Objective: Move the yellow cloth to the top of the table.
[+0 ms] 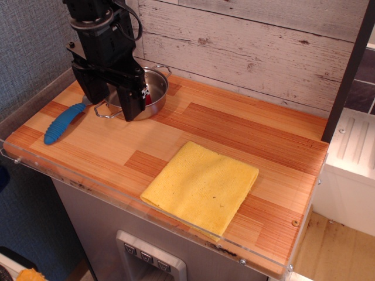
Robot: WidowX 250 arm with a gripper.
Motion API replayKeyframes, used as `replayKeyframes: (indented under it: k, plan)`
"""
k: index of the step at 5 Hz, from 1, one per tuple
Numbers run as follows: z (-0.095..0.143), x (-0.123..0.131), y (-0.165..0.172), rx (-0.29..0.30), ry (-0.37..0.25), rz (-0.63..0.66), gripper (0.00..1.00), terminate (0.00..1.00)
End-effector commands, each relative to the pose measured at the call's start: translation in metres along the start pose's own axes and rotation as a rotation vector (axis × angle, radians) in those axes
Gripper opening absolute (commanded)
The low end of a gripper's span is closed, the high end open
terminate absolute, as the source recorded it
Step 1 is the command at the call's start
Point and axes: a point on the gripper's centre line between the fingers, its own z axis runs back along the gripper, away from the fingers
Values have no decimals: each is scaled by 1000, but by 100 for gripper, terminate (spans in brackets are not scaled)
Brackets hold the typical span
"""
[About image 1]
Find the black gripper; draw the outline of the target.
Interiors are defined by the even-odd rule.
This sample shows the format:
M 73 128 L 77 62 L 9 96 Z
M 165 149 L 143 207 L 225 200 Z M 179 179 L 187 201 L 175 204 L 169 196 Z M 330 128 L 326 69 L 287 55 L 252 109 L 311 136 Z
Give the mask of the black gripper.
M 127 122 L 145 111 L 147 86 L 142 67 L 133 58 L 136 38 L 131 26 L 73 26 L 79 41 L 69 44 L 72 70 L 88 100 L 96 105 L 116 85 Z

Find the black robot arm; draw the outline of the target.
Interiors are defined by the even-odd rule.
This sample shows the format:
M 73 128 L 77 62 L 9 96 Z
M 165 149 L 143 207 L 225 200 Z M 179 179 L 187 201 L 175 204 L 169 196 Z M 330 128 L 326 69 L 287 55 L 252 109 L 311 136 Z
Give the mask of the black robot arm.
M 133 52 L 142 36 L 142 24 L 134 32 L 132 20 L 138 15 L 125 1 L 65 1 L 70 25 L 79 36 L 79 45 L 69 44 L 72 69 L 86 97 L 98 104 L 117 89 L 126 121 L 134 120 L 146 106 L 144 69 Z

